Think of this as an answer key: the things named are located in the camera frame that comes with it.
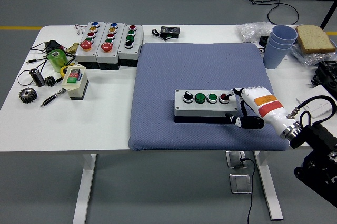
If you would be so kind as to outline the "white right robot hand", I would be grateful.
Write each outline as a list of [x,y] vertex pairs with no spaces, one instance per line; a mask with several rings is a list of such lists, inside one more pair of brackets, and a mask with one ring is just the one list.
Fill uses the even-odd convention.
[[265,87],[233,88],[226,96],[238,95],[257,116],[269,123],[280,137],[285,138],[291,129],[299,127],[295,119],[287,118],[287,111],[279,100]]

